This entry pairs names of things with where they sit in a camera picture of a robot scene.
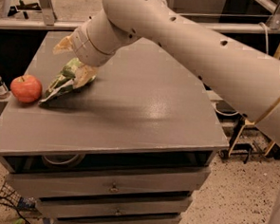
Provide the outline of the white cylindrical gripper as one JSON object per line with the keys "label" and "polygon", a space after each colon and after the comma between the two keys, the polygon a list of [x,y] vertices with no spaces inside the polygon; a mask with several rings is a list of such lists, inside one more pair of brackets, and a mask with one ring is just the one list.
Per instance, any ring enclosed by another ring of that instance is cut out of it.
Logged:
{"label": "white cylindrical gripper", "polygon": [[76,28],[72,34],[64,37],[52,52],[56,55],[73,50],[77,58],[84,63],[75,71],[73,87],[75,89],[84,86],[96,79],[98,68],[110,60],[112,54],[105,54],[96,49],[87,34],[87,22]]}

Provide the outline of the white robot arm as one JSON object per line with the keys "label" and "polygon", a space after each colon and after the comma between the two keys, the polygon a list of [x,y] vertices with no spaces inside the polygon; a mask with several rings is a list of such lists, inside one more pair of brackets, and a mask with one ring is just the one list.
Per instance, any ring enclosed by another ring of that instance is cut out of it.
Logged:
{"label": "white robot arm", "polygon": [[102,10],[54,48],[101,66],[146,38],[156,43],[280,147],[280,61],[167,7],[166,0],[103,0]]}

